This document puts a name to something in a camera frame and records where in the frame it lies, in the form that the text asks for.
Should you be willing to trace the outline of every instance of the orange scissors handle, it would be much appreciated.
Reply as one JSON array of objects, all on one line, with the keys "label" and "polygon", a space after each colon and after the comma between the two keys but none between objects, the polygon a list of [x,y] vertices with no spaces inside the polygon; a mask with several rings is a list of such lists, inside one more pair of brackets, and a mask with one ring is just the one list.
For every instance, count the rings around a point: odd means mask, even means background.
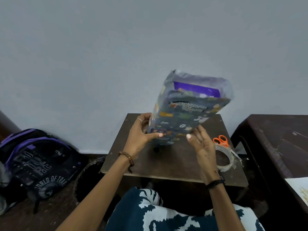
[{"label": "orange scissors handle", "polygon": [[218,143],[219,145],[229,147],[228,140],[227,140],[226,136],[224,136],[224,135],[219,135],[218,138],[214,138],[213,142]]}]

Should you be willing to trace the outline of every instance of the person's left hand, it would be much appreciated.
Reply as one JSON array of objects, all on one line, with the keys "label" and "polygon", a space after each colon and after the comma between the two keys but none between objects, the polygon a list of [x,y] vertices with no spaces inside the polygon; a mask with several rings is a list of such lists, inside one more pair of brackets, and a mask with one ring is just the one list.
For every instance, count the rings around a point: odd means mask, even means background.
[{"label": "person's left hand", "polygon": [[136,119],[129,131],[123,151],[128,153],[133,159],[138,158],[139,152],[144,148],[148,141],[164,136],[163,133],[144,134],[142,132],[143,128],[148,124],[150,117],[151,113],[140,114],[137,118],[143,120],[143,122]]}]

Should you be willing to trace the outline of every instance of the hand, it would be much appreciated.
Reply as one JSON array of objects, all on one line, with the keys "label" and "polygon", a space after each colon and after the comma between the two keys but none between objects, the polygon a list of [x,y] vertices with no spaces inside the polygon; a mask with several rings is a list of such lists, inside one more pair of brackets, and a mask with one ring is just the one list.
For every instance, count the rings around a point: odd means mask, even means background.
[{"label": "hand", "polygon": [[137,118],[143,120],[143,122],[141,123],[140,120],[136,119],[129,131],[123,151],[127,152],[134,160],[138,158],[139,152],[144,148],[147,142],[164,136],[163,133],[144,134],[142,132],[143,128],[148,124],[150,117],[151,113],[140,114]]},{"label": "hand", "polygon": [[206,130],[199,125],[186,137],[190,145],[195,148],[204,183],[207,185],[214,180],[221,179],[217,169],[215,143]]}]

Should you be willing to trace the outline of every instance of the scissors blade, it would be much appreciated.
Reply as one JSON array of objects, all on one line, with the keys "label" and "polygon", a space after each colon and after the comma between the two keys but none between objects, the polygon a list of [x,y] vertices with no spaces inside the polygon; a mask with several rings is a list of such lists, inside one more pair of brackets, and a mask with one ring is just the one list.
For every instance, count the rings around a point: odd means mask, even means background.
[{"label": "scissors blade", "polygon": [[233,155],[235,155],[235,157],[236,157],[237,159],[239,159],[240,161],[242,161],[242,159],[241,159],[231,148],[229,148],[229,150],[230,150],[230,152],[232,152]]}]

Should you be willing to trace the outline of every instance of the patterned wrapping paper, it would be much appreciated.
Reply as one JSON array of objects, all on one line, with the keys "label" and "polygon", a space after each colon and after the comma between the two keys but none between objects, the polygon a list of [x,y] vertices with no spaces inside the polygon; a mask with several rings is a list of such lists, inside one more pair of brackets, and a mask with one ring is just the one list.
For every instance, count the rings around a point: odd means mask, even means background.
[{"label": "patterned wrapping paper", "polygon": [[[219,97],[175,89],[177,83],[202,86],[216,92],[219,90]],[[233,90],[230,82],[224,78],[171,71],[154,106],[147,133],[164,133],[164,137],[153,140],[153,143],[171,145],[221,110],[231,99]]]}]

